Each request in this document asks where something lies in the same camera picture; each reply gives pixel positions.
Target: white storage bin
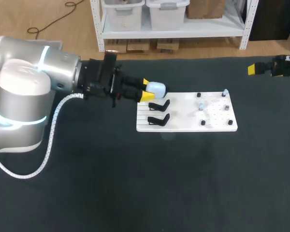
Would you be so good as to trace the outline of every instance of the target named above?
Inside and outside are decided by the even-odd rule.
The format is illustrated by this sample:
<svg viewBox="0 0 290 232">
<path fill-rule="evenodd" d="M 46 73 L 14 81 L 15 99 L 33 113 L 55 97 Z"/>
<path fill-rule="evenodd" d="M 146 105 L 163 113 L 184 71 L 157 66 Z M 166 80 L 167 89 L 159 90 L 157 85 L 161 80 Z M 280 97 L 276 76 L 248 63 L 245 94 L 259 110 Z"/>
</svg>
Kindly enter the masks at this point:
<svg viewBox="0 0 290 232">
<path fill-rule="evenodd" d="M 190 0 L 146 0 L 152 30 L 179 30 Z"/>
<path fill-rule="evenodd" d="M 102 0 L 114 31 L 140 30 L 145 0 Z"/>
</svg>

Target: black cable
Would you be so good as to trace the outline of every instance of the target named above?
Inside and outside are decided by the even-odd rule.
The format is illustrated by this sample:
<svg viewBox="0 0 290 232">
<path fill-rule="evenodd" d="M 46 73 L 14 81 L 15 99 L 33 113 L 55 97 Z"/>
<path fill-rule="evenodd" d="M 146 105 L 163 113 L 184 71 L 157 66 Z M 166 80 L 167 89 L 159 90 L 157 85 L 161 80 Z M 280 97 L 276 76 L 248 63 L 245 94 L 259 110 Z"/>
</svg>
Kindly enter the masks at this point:
<svg viewBox="0 0 290 232">
<path fill-rule="evenodd" d="M 59 19 L 56 19 L 54 22 L 48 24 L 45 28 L 39 30 L 38 28 L 32 27 L 32 28 L 28 28 L 27 32 L 29 34 L 36 34 L 35 39 L 38 39 L 38 36 L 40 34 L 41 31 L 45 30 L 46 28 L 48 28 L 49 26 L 53 25 L 54 23 L 58 22 L 59 20 L 63 19 L 64 17 L 70 15 L 73 13 L 73 11 L 75 11 L 76 7 L 78 4 L 82 3 L 84 0 L 80 0 L 78 3 L 75 3 L 73 1 L 69 1 L 66 2 L 64 5 L 67 7 L 74 7 L 69 13 L 65 14 L 63 17 L 60 17 Z"/>
</svg>

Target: black clip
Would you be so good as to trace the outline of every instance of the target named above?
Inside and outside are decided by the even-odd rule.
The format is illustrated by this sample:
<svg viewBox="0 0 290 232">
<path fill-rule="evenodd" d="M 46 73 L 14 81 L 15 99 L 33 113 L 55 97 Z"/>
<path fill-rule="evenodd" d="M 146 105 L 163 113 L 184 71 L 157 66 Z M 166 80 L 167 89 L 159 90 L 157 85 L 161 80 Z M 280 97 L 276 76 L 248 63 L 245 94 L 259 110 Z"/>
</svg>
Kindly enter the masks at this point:
<svg viewBox="0 0 290 232">
<path fill-rule="evenodd" d="M 158 126 L 164 127 L 168 123 L 169 119 L 170 119 L 170 114 L 167 114 L 164 117 L 164 119 L 158 119 L 155 117 L 148 117 L 147 121 L 150 125 L 158 125 Z"/>
<path fill-rule="evenodd" d="M 158 110 L 161 112 L 166 111 L 166 109 L 169 107 L 169 105 L 170 105 L 170 99 L 166 100 L 164 105 L 158 105 L 158 104 L 152 103 L 152 102 L 148 103 L 149 110 Z"/>
</svg>

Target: white cable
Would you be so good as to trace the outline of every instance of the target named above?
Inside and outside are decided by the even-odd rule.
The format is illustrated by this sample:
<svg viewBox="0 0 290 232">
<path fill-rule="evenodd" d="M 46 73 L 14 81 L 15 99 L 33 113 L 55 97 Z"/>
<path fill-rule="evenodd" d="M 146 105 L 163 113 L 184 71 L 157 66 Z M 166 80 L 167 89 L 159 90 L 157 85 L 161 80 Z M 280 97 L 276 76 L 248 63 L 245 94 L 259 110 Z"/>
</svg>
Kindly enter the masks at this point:
<svg viewBox="0 0 290 232">
<path fill-rule="evenodd" d="M 31 174 L 28 174 L 28 175 L 17 175 L 15 173 L 12 173 L 10 170 L 8 170 L 1 162 L 0 162 L 0 168 L 5 171 L 8 175 L 14 177 L 14 178 L 17 178 L 17 179 L 29 179 L 29 178 L 32 178 L 34 176 L 36 176 L 37 174 L 39 174 L 45 167 L 47 161 L 48 161 L 48 158 L 49 158 L 49 155 L 50 155 L 50 151 L 52 149 L 52 144 L 53 144 L 53 139 L 54 139 L 54 132 L 55 132 L 55 126 L 56 126 L 56 121 L 57 121 L 57 117 L 58 117 L 58 114 L 59 114 L 59 111 L 60 109 L 62 108 L 63 104 L 65 102 L 67 102 L 68 100 L 72 99 L 72 98 L 84 98 L 84 95 L 81 94 L 81 93 L 73 93 L 73 94 L 70 94 L 68 96 L 66 96 L 64 99 L 62 99 L 58 106 L 56 107 L 56 110 L 54 112 L 54 116 L 53 116 L 53 120 L 52 120 L 52 125 L 51 125 L 51 128 L 50 128 L 50 133 L 49 133 L 49 139 L 48 139 L 48 146 L 47 146 L 47 151 L 46 151 L 46 154 L 45 154 L 45 158 L 42 162 L 42 164 L 40 165 L 40 167 L 38 168 L 38 170 L 36 170 L 35 172 L 31 173 Z"/>
</svg>

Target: black cabinet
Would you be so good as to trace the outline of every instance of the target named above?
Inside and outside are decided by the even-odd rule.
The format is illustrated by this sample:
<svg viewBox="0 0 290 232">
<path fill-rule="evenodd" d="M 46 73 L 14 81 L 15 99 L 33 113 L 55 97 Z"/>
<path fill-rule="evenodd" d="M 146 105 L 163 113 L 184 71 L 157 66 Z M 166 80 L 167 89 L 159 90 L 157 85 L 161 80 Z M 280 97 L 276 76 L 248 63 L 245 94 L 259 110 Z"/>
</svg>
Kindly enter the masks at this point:
<svg viewBox="0 0 290 232">
<path fill-rule="evenodd" d="M 250 40 L 286 40 L 290 35 L 290 0 L 259 0 Z"/>
</svg>

